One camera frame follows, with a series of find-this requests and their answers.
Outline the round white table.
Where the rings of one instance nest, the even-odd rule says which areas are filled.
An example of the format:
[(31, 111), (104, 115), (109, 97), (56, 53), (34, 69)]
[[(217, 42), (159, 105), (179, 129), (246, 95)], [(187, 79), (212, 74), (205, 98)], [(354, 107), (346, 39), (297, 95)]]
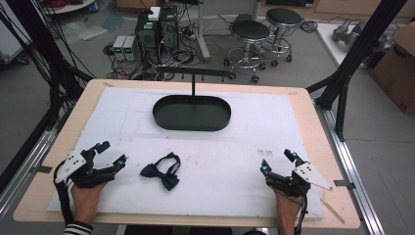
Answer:
[(47, 0), (42, 10), (48, 15), (63, 14), (73, 11), (77, 11), (91, 4), (94, 4), (96, 0)]

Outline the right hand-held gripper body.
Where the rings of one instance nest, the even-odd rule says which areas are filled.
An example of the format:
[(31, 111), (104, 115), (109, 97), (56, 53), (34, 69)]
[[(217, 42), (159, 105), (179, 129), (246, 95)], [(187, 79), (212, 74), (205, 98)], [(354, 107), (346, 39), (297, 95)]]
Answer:
[(311, 185), (332, 191), (333, 187), (309, 162), (296, 166), (292, 170), (291, 176), (282, 176), (272, 171), (269, 178), (265, 178), (265, 183), (272, 189), (282, 191), (289, 197), (305, 196)]

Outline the white foam mat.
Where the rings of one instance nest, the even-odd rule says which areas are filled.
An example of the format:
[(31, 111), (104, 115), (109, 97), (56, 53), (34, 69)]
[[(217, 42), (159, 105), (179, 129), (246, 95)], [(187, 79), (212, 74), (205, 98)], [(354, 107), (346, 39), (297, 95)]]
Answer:
[[(100, 212), (150, 215), (272, 217), (273, 192), (259, 168), (266, 160), (281, 175), (294, 165), (289, 149), (306, 156), (289, 95), (222, 92), (231, 107), (229, 124), (214, 132), (159, 127), (153, 106), (166, 91), (106, 88), (73, 149), (79, 154), (97, 143), (111, 147), (94, 159), (109, 166), (121, 155), (126, 166), (105, 187)], [(173, 152), (180, 158), (179, 183), (167, 191), (159, 178), (140, 175), (148, 164)]]

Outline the grey device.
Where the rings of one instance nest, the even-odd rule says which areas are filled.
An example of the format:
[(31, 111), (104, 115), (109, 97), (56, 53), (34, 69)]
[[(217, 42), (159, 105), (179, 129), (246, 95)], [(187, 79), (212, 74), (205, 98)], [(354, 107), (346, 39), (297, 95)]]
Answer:
[(353, 45), (362, 32), (365, 24), (358, 23), (353, 27), (352, 30), (348, 30), (351, 22), (352, 19), (347, 18), (340, 26), (334, 29), (332, 33), (332, 39), (336, 42), (342, 41), (347, 46)]

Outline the person's left hand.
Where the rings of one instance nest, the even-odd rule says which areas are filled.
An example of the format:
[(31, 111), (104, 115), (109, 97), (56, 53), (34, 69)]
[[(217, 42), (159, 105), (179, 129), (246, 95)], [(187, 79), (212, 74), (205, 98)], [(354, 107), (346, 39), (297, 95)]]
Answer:
[(74, 185), (71, 194), (75, 206), (74, 219), (86, 224), (92, 224), (97, 215), (97, 208), (102, 190), (106, 183), (99, 184), (93, 188), (79, 188)]

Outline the black metal frame strut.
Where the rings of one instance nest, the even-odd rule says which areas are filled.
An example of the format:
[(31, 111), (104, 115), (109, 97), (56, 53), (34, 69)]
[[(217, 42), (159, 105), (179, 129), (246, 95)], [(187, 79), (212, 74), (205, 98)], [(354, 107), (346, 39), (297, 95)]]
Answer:
[(369, 55), (372, 47), (407, 1), (381, 0), (373, 15), (368, 20), (367, 25), (363, 28), (338, 68), (327, 78), (306, 88), (308, 93), (324, 88), (323, 93), (315, 99), (317, 106), (323, 110), (331, 110), (334, 101), (338, 100), (334, 130), (342, 142), (345, 141), (344, 123), (349, 82), (360, 64)]
[(58, 121), (59, 110), (66, 104), (77, 101), (86, 84), (94, 79), (92, 73), (84, 72), (71, 64), (63, 55), (53, 37), (56, 26), (49, 26), (43, 9), (37, 0), (5, 0), (16, 16), (12, 20), (0, 4), (0, 22), (17, 39), (23, 50), (34, 62), (38, 73), (49, 86), (49, 109), (30, 133), (5, 171), (0, 174), (0, 195), (11, 185), (14, 176), (27, 159), (29, 151), (45, 130), (50, 130)]

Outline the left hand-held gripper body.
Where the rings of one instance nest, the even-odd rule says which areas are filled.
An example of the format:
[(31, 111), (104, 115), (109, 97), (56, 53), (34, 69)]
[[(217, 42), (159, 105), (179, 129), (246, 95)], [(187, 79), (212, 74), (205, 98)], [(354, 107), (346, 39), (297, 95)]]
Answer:
[(66, 183), (69, 179), (79, 188), (91, 189), (115, 179), (110, 168), (95, 169), (95, 149), (83, 150), (79, 154), (72, 152), (63, 164), (57, 168), (55, 183)]

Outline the black hanger stand with tray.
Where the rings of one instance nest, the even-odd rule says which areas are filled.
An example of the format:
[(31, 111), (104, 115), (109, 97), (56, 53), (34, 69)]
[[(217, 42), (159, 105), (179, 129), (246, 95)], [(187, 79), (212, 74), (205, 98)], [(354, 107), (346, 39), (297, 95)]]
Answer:
[(172, 67), (158, 67), (157, 71), (192, 75), (190, 95), (167, 95), (154, 104), (153, 117), (159, 127), (167, 130), (218, 131), (229, 124), (232, 114), (230, 105), (219, 97), (197, 95), (196, 76), (234, 78), (233, 72)]

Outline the grey power supply unit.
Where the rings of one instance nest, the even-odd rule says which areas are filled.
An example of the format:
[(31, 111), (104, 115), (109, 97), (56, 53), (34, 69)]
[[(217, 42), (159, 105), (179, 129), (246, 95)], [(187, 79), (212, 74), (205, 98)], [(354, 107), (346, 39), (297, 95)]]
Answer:
[(115, 57), (119, 61), (125, 61), (125, 55), (123, 52), (123, 44), (125, 42), (126, 37), (124, 35), (119, 35), (113, 45), (113, 50), (115, 52)]
[(134, 36), (127, 36), (123, 43), (123, 53), (126, 61), (135, 61), (137, 48), (136, 38)]

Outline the black computer tower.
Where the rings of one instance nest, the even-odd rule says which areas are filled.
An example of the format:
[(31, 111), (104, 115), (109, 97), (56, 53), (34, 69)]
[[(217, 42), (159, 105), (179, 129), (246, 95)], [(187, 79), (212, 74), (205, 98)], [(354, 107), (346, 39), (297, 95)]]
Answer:
[(151, 10), (143, 10), (137, 18), (135, 35), (138, 41), (139, 51), (143, 64), (160, 62), (158, 46), (160, 43), (161, 32), (158, 20), (151, 21), (150, 17), (154, 14)]
[(178, 42), (178, 9), (176, 6), (166, 7), (161, 10), (161, 35), (164, 47), (170, 52), (179, 48)]

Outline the grey metal table leg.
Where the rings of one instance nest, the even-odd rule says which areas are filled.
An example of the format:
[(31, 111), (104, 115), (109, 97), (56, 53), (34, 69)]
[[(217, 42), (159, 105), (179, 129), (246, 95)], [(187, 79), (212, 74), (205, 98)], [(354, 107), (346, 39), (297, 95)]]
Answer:
[(197, 13), (197, 41), (202, 53), (202, 61), (208, 63), (211, 59), (210, 52), (208, 50), (205, 38), (204, 38), (204, 0), (197, 0), (198, 13)]

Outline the grey equipment case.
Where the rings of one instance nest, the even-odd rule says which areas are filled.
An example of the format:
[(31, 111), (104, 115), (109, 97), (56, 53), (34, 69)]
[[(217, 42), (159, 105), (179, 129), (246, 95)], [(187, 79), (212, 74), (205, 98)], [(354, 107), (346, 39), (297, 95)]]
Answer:
[[(12, 25), (13, 30), (17, 33), (18, 37), (26, 44), (31, 42), (30, 37), (26, 33), (25, 29), (9, 8), (8, 5), (3, 5), (5, 12), (0, 10), (0, 16), (4, 16), (8, 23)], [(23, 51), (23, 46), (18, 41), (16, 36), (4, 25), (0, 20), (0, 64), (10, 64), (19, 53)]]

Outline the wooden stick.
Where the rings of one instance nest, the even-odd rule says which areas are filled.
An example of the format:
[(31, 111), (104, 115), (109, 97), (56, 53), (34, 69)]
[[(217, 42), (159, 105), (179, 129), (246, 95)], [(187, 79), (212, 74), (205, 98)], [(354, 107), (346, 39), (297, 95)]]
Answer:
[(340, 216), (340, 214), (324, 199), (320, 199), (321, 203), (327, 208), (327, 210), (341, 223), (345, 224), (345, 220)]

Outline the black bow tie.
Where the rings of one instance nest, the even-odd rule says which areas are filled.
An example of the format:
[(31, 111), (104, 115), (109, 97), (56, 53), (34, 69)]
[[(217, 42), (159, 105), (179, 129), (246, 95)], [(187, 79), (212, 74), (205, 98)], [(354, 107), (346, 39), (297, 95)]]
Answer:
[[(166, 172), (161, 172), (159, 170), (159, 164), (165, 160), (175, 160), (175, 163), (172, 164)], [(173, 152), (167, 154), (165, 157), (160, 158), (153, 164), (146, 165), (140, 172), (141, 176), (147, 178), (159, 178), (161, 180), (162, 186), (167, 190), (171, 191), (180, 181), (176, 175), (177, 170), (181, 167), (180, 158), (175, 155)]]

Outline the person's right hand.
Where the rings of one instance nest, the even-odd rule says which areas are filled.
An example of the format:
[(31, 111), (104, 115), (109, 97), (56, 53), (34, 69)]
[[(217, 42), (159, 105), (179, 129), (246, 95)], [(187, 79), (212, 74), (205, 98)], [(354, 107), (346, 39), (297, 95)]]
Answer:
[(289, 197), (282, 191), (274, 191), (276, 210), (280, 218), (296, 219), (302, 206), (302, 197)]

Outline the aluminium rail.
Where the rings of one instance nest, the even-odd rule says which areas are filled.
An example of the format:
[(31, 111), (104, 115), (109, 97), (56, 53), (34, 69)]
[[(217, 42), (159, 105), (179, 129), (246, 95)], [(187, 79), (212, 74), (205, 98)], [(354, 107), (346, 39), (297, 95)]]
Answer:
[(48, 110), (0, 174), (0, 221), (42, 165), (69, 114), (70, 111), (60, 110), (57, 119), (51, 120), (51, 111)]
[(334, 146), (335, 158), (340, 165), (341, 173), (344, 175), (347, 191), (351, 194), (360, 221), (369, 235), (386, 235), (348, 146), (335, 131), (336, 118), (333, 112), (324, 110), (317, 105), (314, 105), (314, 107), (326, 130), (329, 142)]

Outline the brown cardboard box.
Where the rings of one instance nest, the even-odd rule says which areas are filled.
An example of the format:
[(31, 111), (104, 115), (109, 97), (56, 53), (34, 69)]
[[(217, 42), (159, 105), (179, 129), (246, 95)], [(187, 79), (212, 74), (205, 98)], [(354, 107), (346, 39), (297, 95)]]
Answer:
[(415, 114), (415, 22), (397, 31), (394, 45), (371, 76), (405, 114)]

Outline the black round stool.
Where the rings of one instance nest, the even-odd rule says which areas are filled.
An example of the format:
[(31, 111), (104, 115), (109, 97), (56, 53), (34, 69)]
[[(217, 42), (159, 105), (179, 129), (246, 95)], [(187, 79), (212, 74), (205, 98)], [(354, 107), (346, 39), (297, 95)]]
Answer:
[(287, 37), (302, 22), (302, 17), (290, 9), (273, 8), (265, 14), (267, 22), (270, 24), (271, 34), (268, 39), (270, 46), (269, 51), (276, 55), (276, 58), (270, 63), (272, 67), (279, 65), (279, 59), (282, 55), (286, 56), (286, 61), (292, 61), (292, 44)]
[(240, 39), (244, 46), (231, 49), (223, 60), (225, 67), (231, 67), (230, 72), (232, 74), (229, 78), (236, 78), (233, 73), (234, 68), (247, 69), (253, 72), (252, 83), (258, 83), (259, 77), (256, 75), (256, 70), (265, 70), (266, 64), (254, 49), (254, 46), (268, 37), (268, 28), (264, 24), (253, 20), (237, 21), (231, 25), (231, 34)]

